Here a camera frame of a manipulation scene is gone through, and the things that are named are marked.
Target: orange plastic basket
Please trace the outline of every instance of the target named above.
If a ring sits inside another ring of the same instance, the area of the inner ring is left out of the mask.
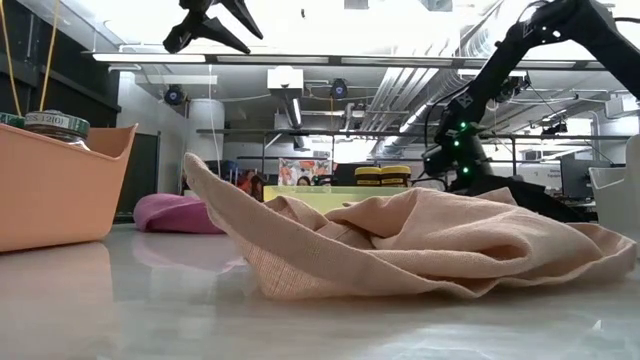
[[[0,124],[0,251],[103,239],[136,127],[91,129],[86,151]]]

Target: white bin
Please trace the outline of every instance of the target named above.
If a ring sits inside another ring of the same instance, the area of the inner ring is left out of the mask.
[[[600,225],[640,240],[640,135],[627,142],[626,168],[590,168]]]

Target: fabric fold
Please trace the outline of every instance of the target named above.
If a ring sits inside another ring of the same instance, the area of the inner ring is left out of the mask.
[[[478,198],[411,189],[322,215],[293,198],[260,204],[192,154],[185,171],[275,299],[436,290],[477,298],[498,285],[619,279],[635,265],[634,241],[520,208],[508,189]]]

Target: poster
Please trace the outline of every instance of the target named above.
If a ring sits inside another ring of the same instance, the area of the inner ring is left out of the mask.
[[[314,176],[330,175],[330,160],[294,160],[280,159],[278,185],[295,186],[311,185]]]

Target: yellow string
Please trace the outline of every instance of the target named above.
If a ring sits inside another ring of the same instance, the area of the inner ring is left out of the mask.
[[[51,59],[53,58],[53,45],[56,43],[56,32],[58,30],[58,13],[60,12],[60,0],[56,0],[56,8],[53,11],[53,32],[51,33],[51,43],[49,44],[49,56],[47,58],[47,68],[44,73],[44,84],[42,86],[42,98],[40,98],[40,111],[44,111],[44,101],[47,98],[47,87],[49,85],[49,72],[51,70]]]
[[[22,116],[20,110],[20,100],[18,99],[18,91],[16,90],[16,81],[13,77],[13,61],[11,60],[11,48],[9,46],[9,34],[7,33],[7,20],[4,15],[4,1],[0,0],[0,18],[2,18],[2,33],[4,34],[4,45],[7,49],[7,63],[9,64],[9,82],[11,82],[11,90],[13,91],[13,101],[16,104],[16,113]]]

